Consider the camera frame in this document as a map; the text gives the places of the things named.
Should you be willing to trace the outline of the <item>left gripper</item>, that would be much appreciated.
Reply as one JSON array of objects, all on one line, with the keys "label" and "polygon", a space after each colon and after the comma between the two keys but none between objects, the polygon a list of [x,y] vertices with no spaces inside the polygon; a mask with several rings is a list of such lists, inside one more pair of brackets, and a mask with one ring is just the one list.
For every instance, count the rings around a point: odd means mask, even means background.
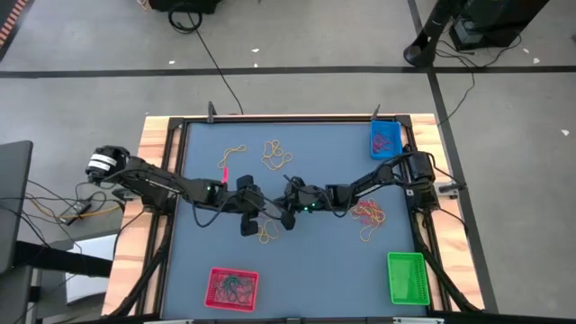
[{"label": "left gripper", "polygon": [[[243,237],[256,235],[258,233],[258,224],[256,217],[259,214],[258,204],[254,202],[252,189],[255,189],[252,175],[243,175],[237,179],[237,191],[234,195],[234,212],[241,215],[240,234]],[[264,212],[272,212],[271,207],[274,202],[270,199],[263,198],[265,206],[262,207]]]}]

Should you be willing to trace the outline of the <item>black power adapter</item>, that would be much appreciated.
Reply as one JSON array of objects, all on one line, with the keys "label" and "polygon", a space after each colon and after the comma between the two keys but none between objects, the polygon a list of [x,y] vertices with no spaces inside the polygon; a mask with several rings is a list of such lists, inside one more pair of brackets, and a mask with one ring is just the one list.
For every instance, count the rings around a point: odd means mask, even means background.
[{"label": "black power adapter", "polygon": [[79,218],[81,214],[87,212],[91,206],[92,204],[88,200],[76,201],[58,216],[58,220],[64,223],[69,223]]}]

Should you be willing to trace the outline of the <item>dark grey panel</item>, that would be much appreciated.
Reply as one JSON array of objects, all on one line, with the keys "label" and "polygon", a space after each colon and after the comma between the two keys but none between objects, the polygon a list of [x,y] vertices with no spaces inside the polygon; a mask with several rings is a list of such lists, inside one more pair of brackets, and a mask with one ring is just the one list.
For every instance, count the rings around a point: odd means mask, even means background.
[{"label": "dark grey panel", "polygon": [[29,140],[0,144],[0,274],[13,266],[32,149]]}]

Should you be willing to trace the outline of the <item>blue plastic basket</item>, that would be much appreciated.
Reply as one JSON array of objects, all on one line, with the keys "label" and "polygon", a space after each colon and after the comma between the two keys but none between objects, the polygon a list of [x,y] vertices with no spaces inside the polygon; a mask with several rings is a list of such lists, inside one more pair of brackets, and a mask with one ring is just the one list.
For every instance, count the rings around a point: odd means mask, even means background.
[{"label": "blue plastic basket", "polygon": [[402,143],[401,143],[401,125],[396,122],[396,121],[372,121],[370,123],[370,156],[372,159],[387,159],[387,158],[393,158],[399,154],[373,154],[372,153],[372,134],[375,131],[385,131],[385,132],[389,132],[392,134],[395,134],[398,137],[399,140],[399,145],[401,147],[401,152],[402,152]]}]

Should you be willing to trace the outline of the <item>red plastic basket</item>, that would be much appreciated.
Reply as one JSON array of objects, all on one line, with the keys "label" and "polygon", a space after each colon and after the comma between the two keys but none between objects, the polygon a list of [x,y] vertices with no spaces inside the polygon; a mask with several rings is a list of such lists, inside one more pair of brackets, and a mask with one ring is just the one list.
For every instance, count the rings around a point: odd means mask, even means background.
[{"label": "red plastic basket", "polygon": [[[255,280],[255,292],[250,306],[236,306],[229,303],[220,303],[214,300],[216,285],[222,275],[240,275],[251,277]],[[256,308],[257,291],[259,284],[259,273],[247,270],[230,269],[223,267],[213,267],[210,271],[209,280],[207,284],[206,294],[204,298],[204,305],[207,308],[226,310],[226,311],[239,311],[239,312],[253,312]]]}]

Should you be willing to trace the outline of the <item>black floor stand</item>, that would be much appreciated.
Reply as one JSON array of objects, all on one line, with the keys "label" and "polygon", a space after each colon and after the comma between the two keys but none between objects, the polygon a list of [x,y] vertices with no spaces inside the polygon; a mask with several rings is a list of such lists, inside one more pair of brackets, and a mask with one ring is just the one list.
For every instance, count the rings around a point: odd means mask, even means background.
[{"label": "black floor stand", "polygon": [[430,67],[433,64],[444,28],[465,2],[466,0],[436,0],[417,38],[403,52],[408,63],[417,68]]}]

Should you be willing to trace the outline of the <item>green plastic basket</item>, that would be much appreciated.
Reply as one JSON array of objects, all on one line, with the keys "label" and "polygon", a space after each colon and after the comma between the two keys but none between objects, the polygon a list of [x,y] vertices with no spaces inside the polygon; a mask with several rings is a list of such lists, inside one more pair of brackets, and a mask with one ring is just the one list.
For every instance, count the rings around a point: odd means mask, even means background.
[{"label": "green plastic basket", "polygon": [[421,253],[389,252],[387,270],[393,304],[415,306],[430,304],[427,269]]}]

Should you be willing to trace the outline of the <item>black bar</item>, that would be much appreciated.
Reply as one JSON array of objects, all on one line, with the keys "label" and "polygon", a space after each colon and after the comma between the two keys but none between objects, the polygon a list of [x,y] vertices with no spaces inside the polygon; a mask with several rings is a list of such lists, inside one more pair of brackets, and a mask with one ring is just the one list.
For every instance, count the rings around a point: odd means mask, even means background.
[{"label": "black bar", "polygon": [[14,267],[32,266],[73,275],[109,277],[113,262],[96,256],[87,256],[53,247],[17,241],[10,265]]}]

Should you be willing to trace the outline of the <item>black equipment box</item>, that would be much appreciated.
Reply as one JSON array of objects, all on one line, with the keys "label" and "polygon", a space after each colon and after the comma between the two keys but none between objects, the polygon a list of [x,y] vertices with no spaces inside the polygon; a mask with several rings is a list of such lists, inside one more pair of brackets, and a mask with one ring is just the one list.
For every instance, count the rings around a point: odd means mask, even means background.
[{"label": "black equipment box", "polygon": [[449,36],[457,50],[506,48],[550,0],[466,0]]}]

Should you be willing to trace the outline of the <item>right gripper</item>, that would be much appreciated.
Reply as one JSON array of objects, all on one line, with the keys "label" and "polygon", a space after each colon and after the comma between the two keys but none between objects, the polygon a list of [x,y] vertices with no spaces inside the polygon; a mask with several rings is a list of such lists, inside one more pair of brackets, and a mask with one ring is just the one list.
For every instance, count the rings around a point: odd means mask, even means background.
[{"label": "right gripper", "polygon": [[294,228],[298,212],[331,211],[326,191],[312,184],[305,184],[298,177],[286,177],[288,184],[281,198],[274,199],[275,212],[281,213],[281,223],[286,230]]}]

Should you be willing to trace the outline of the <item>yellow rubber bands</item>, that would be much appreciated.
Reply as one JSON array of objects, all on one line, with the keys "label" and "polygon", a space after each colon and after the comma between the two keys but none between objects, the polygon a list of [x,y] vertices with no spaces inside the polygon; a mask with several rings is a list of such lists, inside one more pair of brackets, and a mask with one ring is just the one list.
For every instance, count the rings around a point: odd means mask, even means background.
[{"label": "yellow rubber bands", "polygon": [[273,220],[265,220],[259,224],[257,236],[261,244],[267,244],[272,240],[278,239],[280,231],[277,228],[276,222]]},{"label": "yellow rubber bands", "polygon": [[217,163],[217,168],[218,169],[224,169],[227,167],[227,161],[229,159],[230,154],[238,153],[238,152],[244,152],[246,150],[247,150],[246,145],[240,145],[236,148],[226,148],[223,151],[222,159]]},{"label": "yellow rubber bands", "polygon": [[261,162],[271,171],[277,171],[293,160],[291,152],[284,151],[279,139],[272,139],[264,144]]},{"label": "yellow rubber bands", "polygon": [[352,218],[364,225],[359,231],[359,238],[364,243],[371,240],[374,231],[379,229],[386,220],[382,206],[374,198],[359,202],[351,212]]}]

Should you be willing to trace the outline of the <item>black equipment base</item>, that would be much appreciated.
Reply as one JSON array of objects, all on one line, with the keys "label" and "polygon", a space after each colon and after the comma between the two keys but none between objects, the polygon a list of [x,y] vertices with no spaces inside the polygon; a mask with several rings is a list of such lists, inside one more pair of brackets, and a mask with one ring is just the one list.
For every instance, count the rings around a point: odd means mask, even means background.
[{"label": "black equipment base", "polygon": [[150,7],[160,12],[170,10],[213,14],[222,0],[148,0]]}]

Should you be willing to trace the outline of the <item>blue-grey table mat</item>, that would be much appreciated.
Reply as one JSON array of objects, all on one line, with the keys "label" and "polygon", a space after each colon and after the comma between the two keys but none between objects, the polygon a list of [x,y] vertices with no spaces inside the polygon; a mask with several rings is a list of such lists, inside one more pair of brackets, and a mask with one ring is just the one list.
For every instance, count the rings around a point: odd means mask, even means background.
[{"label": "blue-grey table mat", "polygon": [[[217,163],[223,151],[246,145],[227,161],[229,180],[251,175],[263,194],[281,196],[287,176],[308,185],[347,185],[376,167],[369,154],[365,123],[202,124],[188,133],[184,176],[221,179]],[[277,171],[261,157],[264,144],[280,140],[293,160]],[[385,186],[373,198],[386,214],[368,243],[359,238],[362,223],[329,212],[303,212],[292,230],[261,244],[257,236],[240,234],[237,214],[195,210],[181,202],[167,269],[162,316],[166,320],[229,319],[232,312],[204,305],[213,267],[259,273],[254,319],[420,316],[422,306],[393,304],[387,255],[410,252],[413,238],[404,192]]]}]

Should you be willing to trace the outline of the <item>black orange-striped ramp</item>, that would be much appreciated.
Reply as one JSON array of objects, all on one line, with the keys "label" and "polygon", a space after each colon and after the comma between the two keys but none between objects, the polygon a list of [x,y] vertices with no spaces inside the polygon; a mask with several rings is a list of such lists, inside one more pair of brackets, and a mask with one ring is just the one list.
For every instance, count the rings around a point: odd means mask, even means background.
[{"label": "black orange-striped ramp", "polygon": [[0,62],[10,48],[35,0],[0,0]]}]

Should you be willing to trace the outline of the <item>black aluminium table frame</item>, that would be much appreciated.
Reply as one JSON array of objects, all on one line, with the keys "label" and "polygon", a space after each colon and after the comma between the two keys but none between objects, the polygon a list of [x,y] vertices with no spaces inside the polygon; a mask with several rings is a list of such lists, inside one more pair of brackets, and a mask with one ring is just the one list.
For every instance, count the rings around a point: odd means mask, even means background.
[{"label": "black aluminium table frame", "polygon": [[[435,156],[436,165],[449,172],[448,157],[441,131],[436,126],[436,117],[432,113],[400,114],[401,121],[406,123],[402,140],[408,140],[412,132],[415,146]],[[252,115],[217,115],[214,121],[223,123],[367,123],[368,114],[252,114]],[[178,169],[178,155],[184,151],[184,123],[206,122],[204,115],[196,116],[148,116],[144,122],[140,137],[138,156],[151,164],[167,165],[171,171]],[[463,295],[477,307],[488,309],[490,301],[482,295],[482,285],[477,268],[480,264],[474,260],[473,244],[464,236],[464,231],[456,227],[456,220],[441,211],[432,213],[434,222],[430,225],[436,237],[439,255],[447,274],[454,281]],[[162,302],[163,288],[158,285],[161,294],[157,299],[158,310]]]}]

